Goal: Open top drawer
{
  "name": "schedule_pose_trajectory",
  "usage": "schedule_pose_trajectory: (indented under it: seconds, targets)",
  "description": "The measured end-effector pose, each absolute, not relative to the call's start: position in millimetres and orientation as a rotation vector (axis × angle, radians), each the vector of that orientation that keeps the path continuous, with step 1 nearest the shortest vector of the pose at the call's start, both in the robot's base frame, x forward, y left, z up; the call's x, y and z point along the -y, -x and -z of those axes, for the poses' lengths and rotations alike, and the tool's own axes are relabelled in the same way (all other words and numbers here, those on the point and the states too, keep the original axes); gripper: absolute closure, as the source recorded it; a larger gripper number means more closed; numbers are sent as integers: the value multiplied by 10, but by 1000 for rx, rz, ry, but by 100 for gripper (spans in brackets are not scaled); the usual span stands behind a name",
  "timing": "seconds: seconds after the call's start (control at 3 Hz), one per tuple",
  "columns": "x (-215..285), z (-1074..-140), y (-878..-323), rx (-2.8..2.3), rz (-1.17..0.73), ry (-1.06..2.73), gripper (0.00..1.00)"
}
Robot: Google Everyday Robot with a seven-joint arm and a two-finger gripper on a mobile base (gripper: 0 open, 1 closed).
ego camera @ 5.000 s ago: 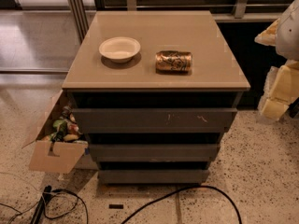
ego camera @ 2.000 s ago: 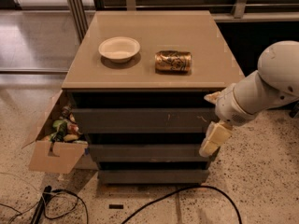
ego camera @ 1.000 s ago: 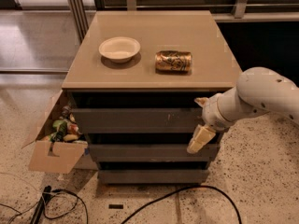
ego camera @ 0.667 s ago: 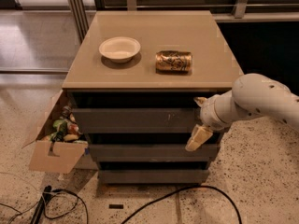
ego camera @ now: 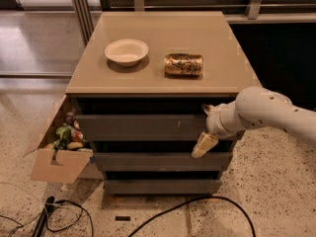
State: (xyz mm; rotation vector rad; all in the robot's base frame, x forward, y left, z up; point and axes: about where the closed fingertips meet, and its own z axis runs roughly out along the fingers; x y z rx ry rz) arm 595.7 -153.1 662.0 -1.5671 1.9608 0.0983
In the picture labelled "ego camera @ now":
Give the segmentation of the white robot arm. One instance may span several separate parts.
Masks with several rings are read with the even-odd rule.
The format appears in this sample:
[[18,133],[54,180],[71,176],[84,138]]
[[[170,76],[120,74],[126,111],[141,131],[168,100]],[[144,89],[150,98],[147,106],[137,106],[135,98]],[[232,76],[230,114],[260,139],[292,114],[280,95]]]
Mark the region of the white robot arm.
[[205,155],[219,139],[264,126],[283,130],[316,147],[316,113],[299,108],[287,96],[266,88],[248,87],[229,104],[204,105],[203,109],[207,132],[199,136],[192,152],[194,158]]

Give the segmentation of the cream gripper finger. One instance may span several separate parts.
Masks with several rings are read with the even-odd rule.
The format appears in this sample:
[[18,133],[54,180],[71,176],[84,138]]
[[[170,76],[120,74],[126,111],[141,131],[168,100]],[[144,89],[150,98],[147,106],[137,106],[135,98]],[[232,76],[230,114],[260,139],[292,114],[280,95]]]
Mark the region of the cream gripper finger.
[[203,104],[202,109],[208,116],[212,115],[214,113],[214,106],[213,105]]
[[197,144],[195,145],[192,156],[200,158],[204,156],[211,148],[218,143],[218,138],[210,133],[202,132],[198,137]]

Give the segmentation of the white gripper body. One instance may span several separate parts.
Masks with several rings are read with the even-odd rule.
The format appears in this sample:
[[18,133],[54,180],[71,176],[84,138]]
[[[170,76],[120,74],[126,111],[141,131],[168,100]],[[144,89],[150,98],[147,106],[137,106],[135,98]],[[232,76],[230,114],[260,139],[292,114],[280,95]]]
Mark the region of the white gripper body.
[[208,132],[218,138],[227,138],[243,131],[245,126],[239,117],[234,102],[214,106],[214,113],[207,116]]

